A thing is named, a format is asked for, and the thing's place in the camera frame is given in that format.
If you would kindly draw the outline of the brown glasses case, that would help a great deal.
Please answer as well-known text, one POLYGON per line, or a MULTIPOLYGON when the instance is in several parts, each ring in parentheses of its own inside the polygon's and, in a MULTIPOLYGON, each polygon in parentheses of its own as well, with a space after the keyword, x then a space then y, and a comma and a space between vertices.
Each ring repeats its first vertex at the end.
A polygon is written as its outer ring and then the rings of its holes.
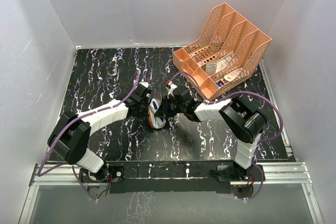
POLYGON ((152 99, 148 107, 148 122, 152 129, 159 130, 164 128, 166 120, 162 117, 156 117, 155 113, 160 107, 160 102, 157 99, 152 99))

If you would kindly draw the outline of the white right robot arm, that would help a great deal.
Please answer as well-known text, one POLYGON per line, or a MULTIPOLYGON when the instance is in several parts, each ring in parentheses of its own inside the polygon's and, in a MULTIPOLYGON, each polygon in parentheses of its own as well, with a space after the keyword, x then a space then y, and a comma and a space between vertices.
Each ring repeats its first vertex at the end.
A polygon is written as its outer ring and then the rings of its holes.
POLYGON ((237 138, 237 153, 232 167, 225 170, 226 174, 240 180, 247 180, 253 174, 255 150, 268 118, 248 100, 234 97, 215 103, 205 102, 178 88, 165 95, 153 108, 153 116, 162 120, 182 113, 193 122, 225 121, 237 138))

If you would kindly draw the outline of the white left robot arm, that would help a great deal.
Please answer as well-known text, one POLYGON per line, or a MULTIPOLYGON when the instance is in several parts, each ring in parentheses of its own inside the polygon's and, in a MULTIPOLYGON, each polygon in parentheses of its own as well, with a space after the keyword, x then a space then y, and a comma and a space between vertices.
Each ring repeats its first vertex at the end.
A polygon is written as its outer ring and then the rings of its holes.
POLYGON ((48 139, 48 146, 51 147, 58 138, 54 152, 67 164, 86 169, 95 181, 104 181, 108 177, 108 166, 103 158, 89 149, 90 136, 114 122, 129 117, 148 116, 151 93, 148 84, 141 82, 126 99, 118 97, 100 107, 78 114, 64 112, 48 139))

